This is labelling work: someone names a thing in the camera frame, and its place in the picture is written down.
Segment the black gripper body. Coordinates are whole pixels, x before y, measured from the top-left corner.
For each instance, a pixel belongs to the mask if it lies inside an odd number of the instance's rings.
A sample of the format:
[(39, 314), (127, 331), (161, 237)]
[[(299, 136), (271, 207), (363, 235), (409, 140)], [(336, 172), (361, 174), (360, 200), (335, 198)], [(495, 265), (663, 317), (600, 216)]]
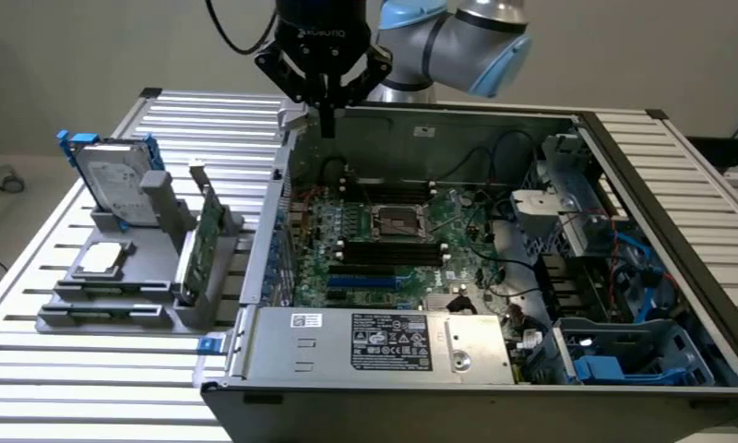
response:
[(365, 1), (277, 1), (276, 43), (304, 73), (329, 86), (343, 78), (371, 46)]

